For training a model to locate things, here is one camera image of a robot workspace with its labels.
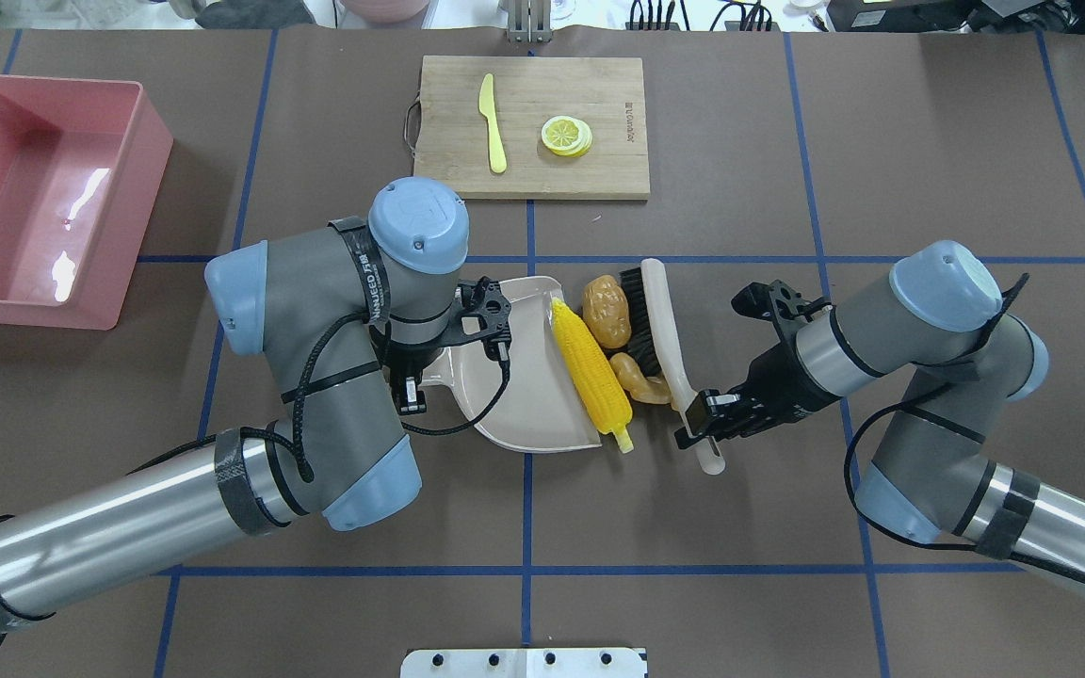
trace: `blue joint cap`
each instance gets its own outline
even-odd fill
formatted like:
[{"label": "blue joint cap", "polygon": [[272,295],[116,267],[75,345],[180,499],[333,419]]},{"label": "blue joint cap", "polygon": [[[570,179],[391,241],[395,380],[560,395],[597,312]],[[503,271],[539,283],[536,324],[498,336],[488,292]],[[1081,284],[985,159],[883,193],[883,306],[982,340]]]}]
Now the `blue joint cap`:
[{"label": "blue joint cap", "polygon": [[940,536],[940,528],[871,462],[866,469],[865,481],[856,489],[856,507],[869,515],[869,520],[916,543],[930,545]]},{"label": "blue joint cap", "polygon": [[267,324],[267,241],[207,261],[203,279],[232,351],[238,356],[261,353]]},{"label": "blue joint cap", "polygon": [[421,472],[405,435],[320,514],[336,532],[350,532],[403,510],[418,498],[419,490]]},{"label": "blue joint cap", "polygon": [[1029,379],[1025,379],[1024,386],[1020,386],[1020,391],[1016,394],[1007,396],[1009,404],[1013,404],[1017,400],[1022,400],[1032,395],[1033,391],[1041,389],[1042,383],[1046,382],[1046,375],[1049,374],[1049,348],[1046,348],[1046,343],[1042,342],[1041,336],[1031,330],[1031,328],[1020,318],[1016,318],[1017,322],[1024,328],[1024,331],[1029,333],[1029,338],[1032,340],[1032,369],[1029,372]]},{"label": "blue joint cap", "polygon": [[467,260],[467,205],[441,181],[410,176],[384,186],[367,222],[384,254],[419,273],[452,273]]},{"label": "blue joint cap", "polygon": [[909,312],[949,332],[972,332],[1003,308],[1003,292],[969,250],[941,240],[890,269],[890,287]]}]

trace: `cutting board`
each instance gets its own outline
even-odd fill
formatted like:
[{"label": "cutting board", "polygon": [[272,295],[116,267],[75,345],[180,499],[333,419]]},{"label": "cutting board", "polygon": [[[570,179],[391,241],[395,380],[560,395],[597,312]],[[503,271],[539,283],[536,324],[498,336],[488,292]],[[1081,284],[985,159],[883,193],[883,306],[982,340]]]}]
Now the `cutting board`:
[{"label": "cutting board", "polygon": [[[509,168],[488,168],[480,85],[495,77],[496,120]],[[551,116],[593,130],[593,145],[561,158],[542,145]],[[413,174],[465,199],[646,201],[647,113],[642,60],[560,56],[435,56],[421,63],[421,133]]]}]

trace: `gray robot arm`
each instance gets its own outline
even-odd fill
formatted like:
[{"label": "gray robot arm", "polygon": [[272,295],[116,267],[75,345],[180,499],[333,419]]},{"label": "gray robot arm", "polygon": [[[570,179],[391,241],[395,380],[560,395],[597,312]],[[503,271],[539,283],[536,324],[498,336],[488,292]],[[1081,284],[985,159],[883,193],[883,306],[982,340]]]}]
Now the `gray robot arm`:
[{"label": "gray robot arm", "polygon": [[[421,476],[366,323],[390,322],[400,347],[438,344],[468,308],[457,287],[467,243],[460,199],[405,179],[381,190],[366,220],[214,259],[206,276],[229,344],[266,355],[290,419],[302,400],[303,453],[225,431],[103,488],[0,519],[0,634],[310,512],[353,529],[412,501]],[[509,305],[499,296],[489,306],[496,325],[471,338],[499,340],[486,350],[505,356]],[[292,421],[271,428],[293,437]]]},{"label": "gray robot arm", "polygon": [[781,342],[735,389],[699,394],[680,446],[792,424],[917,364],[856,489],[857,510],[896,539],[927,546],[952,532],[978,553],[1085,592],[1085,501],[982,456],[1003,407],[1041,385],[1049,355],[1004,315],[994,278],[968,250],[931,245],[814,320],[827,304],[780,282],[753,283],[732,306],[775,323]]}]

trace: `lime slice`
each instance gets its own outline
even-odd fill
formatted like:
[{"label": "lime slice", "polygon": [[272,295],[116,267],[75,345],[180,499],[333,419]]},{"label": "lime slice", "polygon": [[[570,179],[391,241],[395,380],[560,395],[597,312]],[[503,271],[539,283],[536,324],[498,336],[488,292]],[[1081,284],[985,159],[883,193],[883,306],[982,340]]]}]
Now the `lime slice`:
[{"label": "lime slice", "polygon": [[593,130],[585,120],[556,116],[542,125],[542,145],[556,155],[580,157],[593,145]]}]

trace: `pink plastic container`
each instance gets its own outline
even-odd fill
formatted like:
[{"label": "pink plastic container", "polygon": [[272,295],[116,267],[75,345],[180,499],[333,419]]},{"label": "pink plastic container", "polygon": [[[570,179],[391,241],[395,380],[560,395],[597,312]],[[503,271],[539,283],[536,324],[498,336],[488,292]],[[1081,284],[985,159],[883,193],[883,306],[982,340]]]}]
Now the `pink plastic container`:
[{"label": "pink plastic container", "polygon": [[173,143],[139,82],[0,75],[0,322],[116,325]]}]

